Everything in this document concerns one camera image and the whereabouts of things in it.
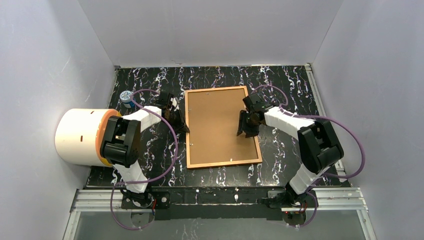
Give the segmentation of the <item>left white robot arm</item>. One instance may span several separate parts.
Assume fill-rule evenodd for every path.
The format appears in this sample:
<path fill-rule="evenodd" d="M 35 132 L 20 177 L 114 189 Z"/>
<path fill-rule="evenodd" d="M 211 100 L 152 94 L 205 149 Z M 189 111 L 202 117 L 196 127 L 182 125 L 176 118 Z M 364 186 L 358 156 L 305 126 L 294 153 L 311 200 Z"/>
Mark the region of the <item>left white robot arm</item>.
<path fill-rule="evenodd" d="M 163 122 L 169 128 L 177 153 L 178 133 L 189 133 L 185 117 L 179 107 L 178 98 L 169 92 L 158 93 L 152 105 L 142 106 L 129 99 L 139 110 L 125 116 L 111 116 L 107 119 L 104 136 L 100 145 L 100 156 L 107 160 L 122 177 L 121 186 L 130 194 L 143 194 L 148 184 L 163 177 L 172 169 L 168 167 L 161 175 L 148 179 L 138 160 L 142 152 L 142 132 Z"/>

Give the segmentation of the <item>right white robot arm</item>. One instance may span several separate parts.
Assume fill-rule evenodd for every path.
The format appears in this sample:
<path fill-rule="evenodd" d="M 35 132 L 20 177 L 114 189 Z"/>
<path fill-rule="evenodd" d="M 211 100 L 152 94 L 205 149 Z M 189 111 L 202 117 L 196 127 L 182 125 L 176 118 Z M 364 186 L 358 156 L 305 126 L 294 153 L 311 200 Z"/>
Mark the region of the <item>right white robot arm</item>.
<path fill-rule="evenodd" d="M 283 205 L 300 202 L 313 183 L 344 156 L 333 125 L 329 120 L 296 117 L 265 102 L 257 94 L 249 95 L 242 101 L 245 109 L 239 113 L 237 135 L 256 137 L 260 125 L 265 125 L 277 128 L 298 141 L 300 167 L 286 184 L 285 190 L 274 199 Z"/>

